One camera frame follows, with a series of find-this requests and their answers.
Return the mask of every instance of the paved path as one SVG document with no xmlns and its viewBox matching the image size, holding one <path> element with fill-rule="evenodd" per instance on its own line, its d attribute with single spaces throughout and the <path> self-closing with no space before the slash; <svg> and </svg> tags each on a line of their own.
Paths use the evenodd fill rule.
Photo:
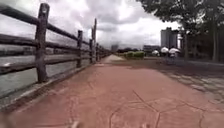
<svg viewBox="0 0 224 128">
<path fill-rule="evenodd" d="M 224 109 L 210 97 L 157 70 L 111 63 L 121 60 L 110 56 L 60 83 L 12 120 L 18 128 L 224 127 Z"/>
</svg>

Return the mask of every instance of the building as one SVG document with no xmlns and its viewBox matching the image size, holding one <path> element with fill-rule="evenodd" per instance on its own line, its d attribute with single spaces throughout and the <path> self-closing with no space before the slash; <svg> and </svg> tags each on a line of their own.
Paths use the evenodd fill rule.
<svg viewBox="0 0 224 128">
<path fill-rule="evenodd" d="M 146 56 L 150 56 L 154 50 L 160 51 L 161 47 L 158 45 L 144 45 L 143 51 L 145 52 Z"/>
<path fill-rule="evenodd" d="M 171 28 L 161 30 L 161 47 L 178 48 L 178 32 Z"/>
<path fill-rule="evenodd" d="M 118 45 L 117 44 L 114 44 L 114 45 L 112 45 L 111 46 L 111 51 L 113 52 L 113 53 L 116 53 L 117 51 L 118 51 Z"/>
</svg>

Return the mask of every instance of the wooden railing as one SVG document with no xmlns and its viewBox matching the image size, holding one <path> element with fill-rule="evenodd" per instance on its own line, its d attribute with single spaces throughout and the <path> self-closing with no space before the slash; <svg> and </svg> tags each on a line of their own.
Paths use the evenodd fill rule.
<svg viewBox="0 0 224 128">
<path fill-rule="evenodd" d="M 10 35 L 0 34 L 0 45 L 17 45 L 17 46 L 29 46 L 35 48 L 35 61 L 29 63 L 14 63 L 8 65 L 2 65 L 0 67 L 0 75 L 19 72 L 28 70 L 31 68 L 36 68 L 38 83 L 43 83 L 48 81 L 48 76 L 46 72 L 46 65 L 48 64 L 58 64 L 70 61 L 77 61 L 77 68 L 82 67 L 82 60 L 88 59 L 92 64 L 99 61 L 101 58 L 110 54 L 109 50 L 106 50 L 98 43 L 95 45 L 92 39 L 85 41 L 83 39 L 83 31 L 78 30 L 77 37 L 70 34 L 50 23 L 48 23 L 50 7 L 48 4 L 43 3 L 40 5 L 38 18 L 27 15 L 19 10 L 11 8 L 7 5 L 0 5 L 0 14 L 5 16 L 32 24 L 36 26 L 35 39 L 28 39 L 24 37 L 16 37 Z M 46 41 L 46 31 L 50 30 L 64 37 L 70 38 L 77 42 L 77 47 L 68 46 L 64 44 L 57 44 L 54 42 Z M 89 49 L 83 49 L 82 45 L 88 45 Z M 74 57 L 63 57 L 56 59 L 46 59 L 46 48 L 62 49 L 69 51 L 69 53 L 75 54 Z M 83 57 L 83 53 L 89 53 L 88 57 Z"/>
</svg>

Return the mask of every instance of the red brick pavement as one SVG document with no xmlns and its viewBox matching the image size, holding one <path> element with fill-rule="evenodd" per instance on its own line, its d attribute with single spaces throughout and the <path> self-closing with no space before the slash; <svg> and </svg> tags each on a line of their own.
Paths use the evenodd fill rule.
<svg viewBox="0 0 224 128">
<path fill-rule="evenodd" d="M 16 128 L 223 128 L 224 109 L 157 70 L 110 56 L 11 115 Z"/>
</svg>

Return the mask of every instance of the water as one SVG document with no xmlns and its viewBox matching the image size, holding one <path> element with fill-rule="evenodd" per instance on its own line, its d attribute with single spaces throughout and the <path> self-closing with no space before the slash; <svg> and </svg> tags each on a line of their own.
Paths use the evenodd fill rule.
<svg viewBox="0 0 224 128">
<path fill-rule="evenodd" d="M 53 59 L 58 57 L 63 57 L 65 55 L 54 55 L 47 56 L 47 59 Z M 0 65 L 5 63 L 18 63 L 18 62 L 32 62 L 34 61 L 34 56 L 20 56 L 20 57 L 0 57 Z M 88 60 L 83 61 L 83 65 L 88 64 Z M 47 74 L 49 77 L 72 69 L 76 66 L 76 62 L 66 62 L 55 65 L 47 65 Z M 0 97 L 17 90 L 19 88 L 26 87 L 37 82 L 36 69 L 30 69 L 26 71 L 21 71 L 17 73 L 10 73 L 7 75 L 0 76 Z"/>
</svg>

